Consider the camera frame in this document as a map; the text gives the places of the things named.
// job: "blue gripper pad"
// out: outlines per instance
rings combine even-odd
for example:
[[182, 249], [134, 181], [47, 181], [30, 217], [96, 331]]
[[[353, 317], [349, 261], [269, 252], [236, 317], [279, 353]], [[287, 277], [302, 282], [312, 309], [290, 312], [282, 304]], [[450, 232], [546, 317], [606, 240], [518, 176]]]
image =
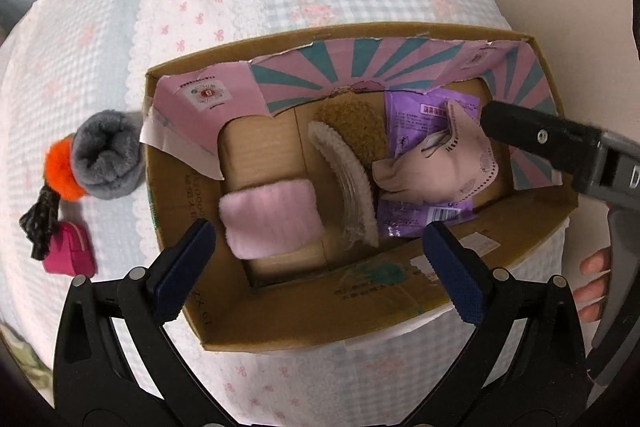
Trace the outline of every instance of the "blue gripper pad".
[[149, 267], [146, 281], [156, 324], [178, 317], [215, 249], [215, 227], [206, 219], [197, 219], [174, 247], [162, 250]]
[[422, 251], [460, 318], [474, 325], [482, 322], [493, 283], [491, 272], [478, 254], [460, 245], [441, 221], [425, 227]]

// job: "pink coin purse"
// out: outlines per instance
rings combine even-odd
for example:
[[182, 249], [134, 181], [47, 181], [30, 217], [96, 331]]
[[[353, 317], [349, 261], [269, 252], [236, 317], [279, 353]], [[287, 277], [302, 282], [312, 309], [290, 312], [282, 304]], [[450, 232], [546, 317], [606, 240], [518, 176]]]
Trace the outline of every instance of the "pink coin purse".
[[64, 275], [95, 275], [94, 256], [86, 230], [82, 225], [60, 221], [58, 231], [49, 241], [49, 254], [42, 261], [48, 273]]

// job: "pink and teal striped cardboard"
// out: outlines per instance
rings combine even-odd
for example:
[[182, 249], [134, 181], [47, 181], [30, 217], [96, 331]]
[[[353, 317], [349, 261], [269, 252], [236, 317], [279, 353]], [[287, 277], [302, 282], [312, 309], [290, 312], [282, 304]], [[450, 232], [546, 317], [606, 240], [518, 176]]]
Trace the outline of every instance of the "pink and teal striped cardboard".
[[[218, 133], [233, 118], [275, 115], [343, 90], [428, 92], [476, 77], [484, 79], [494, 100], [558, 112], [543, 68], [527, 42], [426, 37], [316, 41], [249, 62], [164, 76], [153, 106], [165, 125], [217, 159]], [[559, 183], [546, 160], [510, 151], [516, 190]], [[180, 159], [189, 163], [188, 158]]]

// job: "barcode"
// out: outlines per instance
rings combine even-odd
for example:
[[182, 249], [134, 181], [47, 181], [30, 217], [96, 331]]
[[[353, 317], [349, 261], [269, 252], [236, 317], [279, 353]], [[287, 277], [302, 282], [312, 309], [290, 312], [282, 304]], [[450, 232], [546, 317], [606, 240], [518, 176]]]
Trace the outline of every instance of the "barcode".
[[427, 212], [427, 225], [431, 221], [450, 221], [456, 219], [462, 210], [459, 208], [442, 208], [439, 206], [432, 206]]

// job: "brown fuzzy object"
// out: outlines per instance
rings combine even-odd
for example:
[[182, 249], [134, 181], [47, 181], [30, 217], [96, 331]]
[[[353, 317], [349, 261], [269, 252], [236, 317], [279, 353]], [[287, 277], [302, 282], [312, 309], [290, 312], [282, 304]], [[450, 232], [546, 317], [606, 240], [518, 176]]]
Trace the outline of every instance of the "brown fuzzy object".
[[385, 124], [375, 108], [355, 93], [346, 92], [322, 101], [316, 120], [337, 131], [364, 168], [386, 158]]

